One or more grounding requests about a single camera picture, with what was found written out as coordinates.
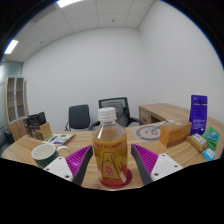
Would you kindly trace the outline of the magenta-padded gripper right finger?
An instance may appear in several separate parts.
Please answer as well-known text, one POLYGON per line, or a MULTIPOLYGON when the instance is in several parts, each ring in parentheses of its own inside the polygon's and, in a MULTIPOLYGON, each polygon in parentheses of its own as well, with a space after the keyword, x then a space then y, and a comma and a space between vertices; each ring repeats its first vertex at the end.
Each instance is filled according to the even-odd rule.
POLYGON ((182 169, 182 166, 167 154, 156 154, 136 144, 131 145, 131 154, 135 159, 144 185, 182 169))

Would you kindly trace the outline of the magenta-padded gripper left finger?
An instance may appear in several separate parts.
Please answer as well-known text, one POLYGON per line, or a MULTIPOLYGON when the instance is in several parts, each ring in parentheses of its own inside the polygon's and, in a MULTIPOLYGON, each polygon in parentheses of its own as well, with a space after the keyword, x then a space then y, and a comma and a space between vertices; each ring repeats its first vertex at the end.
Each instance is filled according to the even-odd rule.
POLYGON ((57 157, 46 166, 44 170, 81 186, 92 156, 93 149, 92 146, 89 145, 72 153, 66 158, 57 157))

